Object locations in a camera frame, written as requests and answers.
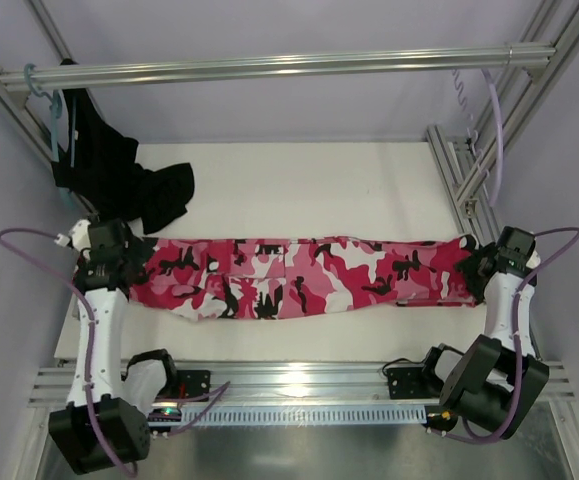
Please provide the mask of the pink camouflage trousers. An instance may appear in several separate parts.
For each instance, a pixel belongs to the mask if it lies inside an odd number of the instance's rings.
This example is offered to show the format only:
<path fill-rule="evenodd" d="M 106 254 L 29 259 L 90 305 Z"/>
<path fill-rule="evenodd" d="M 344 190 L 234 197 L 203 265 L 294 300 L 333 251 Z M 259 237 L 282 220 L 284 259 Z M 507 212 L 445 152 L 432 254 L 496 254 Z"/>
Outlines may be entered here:
<path fill-rule="evenodd" d="M 132 302 L 185 319 L 284 320 L 376 305 L 474 306 L 457 264 L 479 247 L 449 241 L 148 239 Z"/>

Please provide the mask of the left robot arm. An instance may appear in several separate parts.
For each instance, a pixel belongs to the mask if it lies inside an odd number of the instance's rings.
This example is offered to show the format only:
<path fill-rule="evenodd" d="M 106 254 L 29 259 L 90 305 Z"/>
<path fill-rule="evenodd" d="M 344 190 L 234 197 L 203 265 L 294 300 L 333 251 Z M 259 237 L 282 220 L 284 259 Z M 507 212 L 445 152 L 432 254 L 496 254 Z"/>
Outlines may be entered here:
<path fill-rule="evenodd" d="M 119 219 L 78 221 L 65 245 L 79 254 L 68 286 L 79 311 L 73 382 L 63 409 L 49 416 L 49 434 L 78 475 L 117 468 L 135 478 L 150 451 L 147 417 L 176 380 L 164 349 L 121 360 L 121 336 L 143 245 Z"/>

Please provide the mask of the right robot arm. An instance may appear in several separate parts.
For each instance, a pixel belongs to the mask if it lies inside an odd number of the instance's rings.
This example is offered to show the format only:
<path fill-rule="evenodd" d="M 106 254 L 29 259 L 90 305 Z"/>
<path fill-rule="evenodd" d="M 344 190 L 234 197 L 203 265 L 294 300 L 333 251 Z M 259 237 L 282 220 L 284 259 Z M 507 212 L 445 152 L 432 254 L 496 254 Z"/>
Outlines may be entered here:
<path fill-rule="evenodd" d="M 539 263 L 536 236 L 507 226 L 457 264 L 469 293 L 486 306 L 485 329 L 464 353 L 431 348 L 421 376 L 440 405 L 463 419 L 469 443 L 510 438 L 549 380 L 529 328 Z"/>

